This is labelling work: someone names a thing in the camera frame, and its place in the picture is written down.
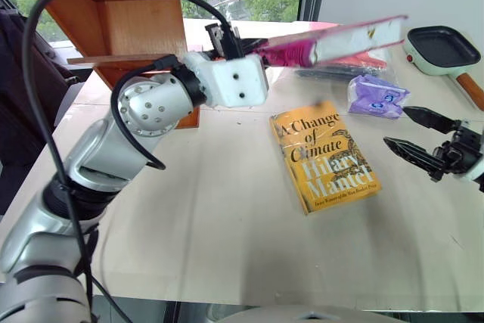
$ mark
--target book cover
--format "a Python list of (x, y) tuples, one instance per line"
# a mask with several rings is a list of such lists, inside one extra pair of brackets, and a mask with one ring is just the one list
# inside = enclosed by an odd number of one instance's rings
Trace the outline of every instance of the book cover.
[(329, 101), (280, 113), (269, 121), (306, 214), (381, 189)]

